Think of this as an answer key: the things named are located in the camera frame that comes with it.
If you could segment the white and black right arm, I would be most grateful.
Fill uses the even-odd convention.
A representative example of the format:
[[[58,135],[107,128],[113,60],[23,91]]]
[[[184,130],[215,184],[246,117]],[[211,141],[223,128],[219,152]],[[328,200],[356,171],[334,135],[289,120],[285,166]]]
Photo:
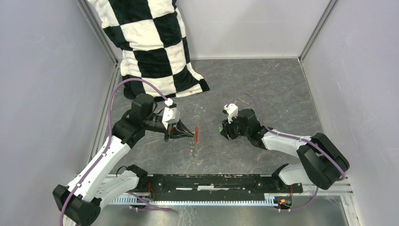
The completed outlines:
[[[223,120],[220,133],[228,140],[246,137],[257,148],[286,153],[300,160],[299,164],[285,164],[275,170],[271,184],[277,192],[299,183],[313,183],[328,190],[343,180],[350,168],[348,160],[323,133],[313,136],[283,133],[261,125],[253,109],[239,110],[234,104],[225,105],[223,113],[227,119]]]

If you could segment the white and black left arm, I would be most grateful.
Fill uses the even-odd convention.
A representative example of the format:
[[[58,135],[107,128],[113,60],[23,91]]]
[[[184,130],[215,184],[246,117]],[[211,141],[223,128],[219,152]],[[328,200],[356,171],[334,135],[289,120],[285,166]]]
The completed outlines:
[[[189,137],[198,139],[197,132],[191,132],[180,120],[177,106],[171,99],[164,110],[155,112],[157,103],[148,94],[133,99],[130,110],[117,121],[100,151],[84,170],[66,186],[57,185],[53,197],[61,211],[59,224],[62,226],[90,226],[101,210],[123,193],[134,189],[144,191],[148,186],[145,173],[138,167],[127,168],[120,176],[105,183],[108,173],[126,155],[146,131],[164,135],[164,140]]]

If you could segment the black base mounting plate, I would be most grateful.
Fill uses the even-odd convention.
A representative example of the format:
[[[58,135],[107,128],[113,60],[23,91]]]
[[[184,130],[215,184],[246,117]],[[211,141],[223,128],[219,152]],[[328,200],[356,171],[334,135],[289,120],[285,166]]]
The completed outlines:
[[[303,187],[263,174],[153,174],[129,191],[155,201],[261,201],[265,194],[302,193]]]

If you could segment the black white checkered cloth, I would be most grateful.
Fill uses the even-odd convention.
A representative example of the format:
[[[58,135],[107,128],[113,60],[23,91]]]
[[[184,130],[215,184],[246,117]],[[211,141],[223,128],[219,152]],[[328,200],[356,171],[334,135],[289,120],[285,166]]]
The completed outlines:
[[[92,0],[101,27],[121,50],[123,94],[186,97],[209,91],[191,64],[187,34],[174,0]]]

